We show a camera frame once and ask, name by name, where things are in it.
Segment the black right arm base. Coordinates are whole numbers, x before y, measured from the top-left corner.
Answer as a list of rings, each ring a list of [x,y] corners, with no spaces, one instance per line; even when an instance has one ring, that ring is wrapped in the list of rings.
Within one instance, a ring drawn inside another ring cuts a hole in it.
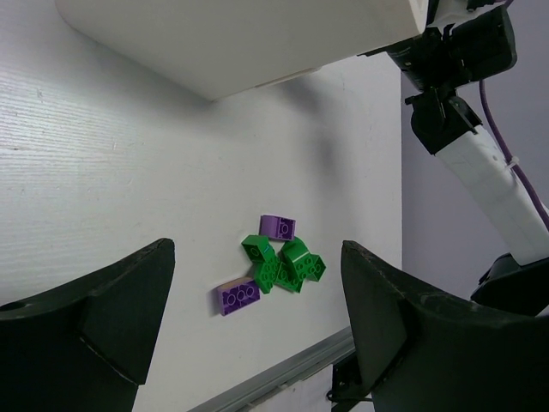
[[[332,387],[327,399],[333,404],[333,411],[350,410],[358,403],[372,403],[363,386],[358,358],[352,353],[333,366]]]

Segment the purple 2x3 lego brick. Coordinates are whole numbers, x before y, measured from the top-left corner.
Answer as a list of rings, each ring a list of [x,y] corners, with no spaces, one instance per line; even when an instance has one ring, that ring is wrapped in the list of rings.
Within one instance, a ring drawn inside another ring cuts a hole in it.
[[[229,315],[261,299],[256,282],[250,277],[240,277],[215,289],[221,316]]]

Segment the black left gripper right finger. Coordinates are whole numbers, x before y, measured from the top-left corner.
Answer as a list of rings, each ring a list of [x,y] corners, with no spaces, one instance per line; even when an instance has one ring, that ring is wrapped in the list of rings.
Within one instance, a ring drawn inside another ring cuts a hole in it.
[[[376,410],[547,410],[546,260],[503,255],[464,300],[345,241],[341,279]]]

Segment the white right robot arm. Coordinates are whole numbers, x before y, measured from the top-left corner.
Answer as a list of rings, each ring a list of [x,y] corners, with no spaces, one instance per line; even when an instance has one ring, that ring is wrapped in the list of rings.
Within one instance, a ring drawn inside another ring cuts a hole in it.
[[[457,91],[516,65],[506,1],[430,1],[424,31],[384,47],[416,88],[406,99],[425,149],[463,184],[509,247],[480,278],[472,300],[536,316],[548,306],[548,210],[490,112]]]

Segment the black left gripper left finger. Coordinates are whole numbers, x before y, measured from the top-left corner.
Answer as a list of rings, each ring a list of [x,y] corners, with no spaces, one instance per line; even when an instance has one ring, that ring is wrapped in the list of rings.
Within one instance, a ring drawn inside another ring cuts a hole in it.
[[[158,239],[1,307],[3,411],[130,411],[147,380],[175,268]]]

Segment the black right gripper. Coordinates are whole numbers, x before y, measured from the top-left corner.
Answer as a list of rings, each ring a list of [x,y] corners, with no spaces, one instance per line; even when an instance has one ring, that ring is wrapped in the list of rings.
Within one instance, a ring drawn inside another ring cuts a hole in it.
[[[517,61],[514,29],[503,3],[461,23],[431,20],[423,33],[363,55],[382,52],[421,93],[480,82]]]

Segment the purple 2x2 lego brick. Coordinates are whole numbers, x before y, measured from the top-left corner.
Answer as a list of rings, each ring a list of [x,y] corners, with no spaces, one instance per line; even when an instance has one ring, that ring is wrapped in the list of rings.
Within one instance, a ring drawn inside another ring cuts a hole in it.
[[[291,241],[295,237],[296,221],[278,215],[260,217],[259,234],[272,240]]]

